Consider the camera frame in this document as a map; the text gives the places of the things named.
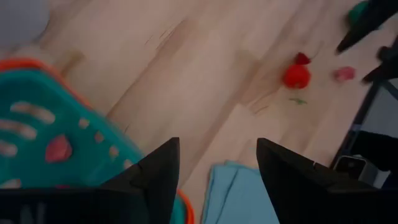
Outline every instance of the light blue cloth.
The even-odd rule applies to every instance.
[[[202,223],[279,224],[259,171],[230,161],[214,165]]]

